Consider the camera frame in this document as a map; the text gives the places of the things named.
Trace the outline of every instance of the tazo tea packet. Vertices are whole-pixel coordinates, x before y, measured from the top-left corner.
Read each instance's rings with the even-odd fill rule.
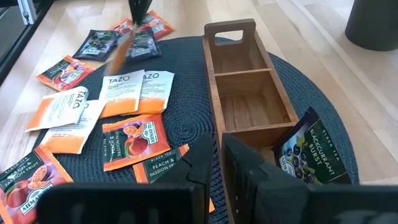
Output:
[[[185,144],[177,149],[172,149],[161,155],[152,157],[144,162],[132,166],[137,183],[151,184],[171,169],[177,161],[188,152],[189,146]],[[214,211],[213,202],[210,199],[209,213]]]
[[[118,41],[115,30],[90,30],[83,45],[73,58],[105,61]]]
[[[149,159],[170,150],[161,114],[145,114],[103,124],[104,171]]]
[[[140,27],[139,32],[142,29],[145,29],[147,26],[152,28],[152,31],[155,34],[155,39],[159,40],[159,38],[173,32],[174,27],[172,27],[168,22],[166,22],[163,18],[158,16],[155,11],[151,10],[147,13],[144,19],[144,25]]]
[[[154,33],[151,28],[142,29],[136,33],[133,44],[126,53],[128,62],[136,62],[161,55]]]
[[[144,75],[145,72],[139,70],[124,75],[105,76],[99,99],[107,103],[100,118],[137,111]]]
[[[94,70],[95,68],[91,65],[67,55],[47,71],[37,75],[36,78],[55,90],[64,91],[77,86]]]
[[[142,82],[138,110],[130,114],[162,113],[169,101],[174,73],[166,71],[146,71]]]
[[[282,170],[308,184],[351,183],[328,131],[312,108],[272,150]]]
[[[88,136],[93,130],[105,101],[89,100],[77,124],[50,128],[41,144],[52,153],[80,154]]]
[[[26,132],[77,123],[87,96],[88,90],[83,86],[45,96]]]
[[[115,30],[119,35],[130,34],[134,29],[131,19],[123,19],[109,28],[109,30]]]
[[[0,174],[0,215],[7,224],[32,223],[40,196],[54,185],[72,182],[51,152],[38,146]]]

